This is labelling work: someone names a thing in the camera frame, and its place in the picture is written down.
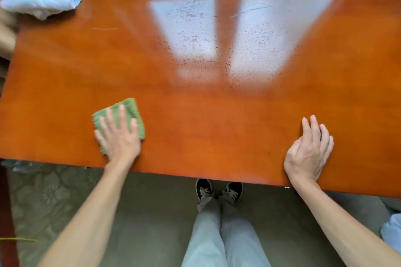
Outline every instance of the white shoelace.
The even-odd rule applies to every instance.
[[[233,189],[229,189],[228,192],[225,192],[230,198],[234,200],[234,202],[237,200],[238,192],[235,192]]]
[[[209,188],[203,189],[203,188],[201,187],[201,188],[199,188],[199,193],[200,193],[200,199],[203,199],[204,197],[210,196]]]

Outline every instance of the yellow cord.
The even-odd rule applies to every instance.
[[[27,241],[27,242],[38,242],[38,243],[41,243],[40,240],[25,239],[23,237],[0,237],[0,241]]]

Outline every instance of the green microfiber towel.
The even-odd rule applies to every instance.
[[[135,98],[127,98],[123,100],[122,102],[116,103],[115,105],[109,107],[112,110],[113,113],[113,118],[114,122],[117,124],[117,127],[120,126],[119,123],[119,113],[118,113],[118,107],[120,105],[124,105],[125,110],[126,110],[126,117],[127,117],[127,124],[128,127],[130,127],[131,119],[136,118],[138,122],[138,134],[140,139],[145,139],[145,126],[143,125],[142,118],[139,114],[138,107],[136,105]],[[100,117],[106,117],[106,109],[100,110],[95,112],[92,117],[93,117],[93,123],[95,124],[96,129],[98,129],[103,136],[105,136],[103,129],[100,126]],[[101,148],[100,150],[103,154],[106,153],[104,148]]]

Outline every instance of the foot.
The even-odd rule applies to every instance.
[[[234,204],[236,204],[242,195],[242,189],[242,183],[229,182],[226,185],[226,189],[223,190],[223,195],[227,195],[228,197],[230,197],[233,200]]]
[[[197,179],[195,184],[199,202],[212,196],[212,183],[207,179]]]

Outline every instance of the floor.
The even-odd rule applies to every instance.
[[[16,233],[41,241],[18,242],[18,251],[21,266],[33,267],[103,170],[28,162],[17,166],[8,171]],[[130,173],[101,266],[179,267],[197,216],[194,183],[186,177]],[[225,182],[213,184],[221,190]],[[330,196],[376,234],[388,219],[375,196]],[[238,207],[253,224],[272,267],[344,266],[293,189],[245,184]]]

